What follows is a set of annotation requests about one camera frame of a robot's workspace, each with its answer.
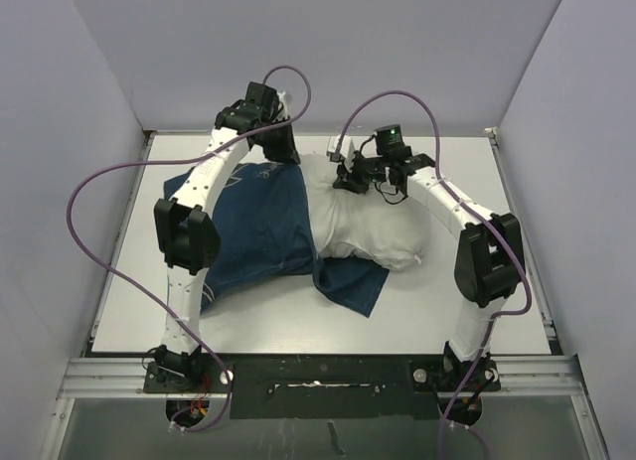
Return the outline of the white pillow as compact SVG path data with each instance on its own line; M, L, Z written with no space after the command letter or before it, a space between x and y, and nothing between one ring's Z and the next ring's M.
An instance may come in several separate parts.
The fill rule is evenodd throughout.
M357 256L394 271L421 264L430 240L430 214L407 199L388 204L377 192L332 187L336 166L318 154L300 157L315 248L322 258Z

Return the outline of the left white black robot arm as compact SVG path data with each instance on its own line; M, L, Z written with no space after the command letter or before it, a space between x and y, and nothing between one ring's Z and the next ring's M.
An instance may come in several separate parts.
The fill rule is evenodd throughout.
M244 98L215 119L204 154L174 195L154 207L158 245L167 265L167 306L161 344L155 352L159 370L178 390L189 391L203 376L199 334L205 277L216 260L221 238L211 216L233 171L254 145L274 162L298 163L289 123L290 95L251 82Z

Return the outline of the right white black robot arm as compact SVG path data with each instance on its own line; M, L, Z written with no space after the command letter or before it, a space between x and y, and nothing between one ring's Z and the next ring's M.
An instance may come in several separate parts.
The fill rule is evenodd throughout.
M426 154L403 142L397 124L376 130L368 139L376 155L366 157L349 136L333 136L327 156L337 164L334 187L364 194L387 183L405 200L426 208L457 239L454 280L463 300L442 365L445 382L467 388L478 377L474 360L488 352L492 316L522 283L525 273L521 227L512 214L497 215L474 202L448 181Z

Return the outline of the dark blue embroidered pillowcase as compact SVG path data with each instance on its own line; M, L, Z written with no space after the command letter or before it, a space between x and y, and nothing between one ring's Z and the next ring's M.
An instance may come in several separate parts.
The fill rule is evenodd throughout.
M221 248L209 269L201 311L223 295L277 276L309 275L328 300L370 317L389 271L353 254L322 255L314 244L300 167L241 163L212 213Z

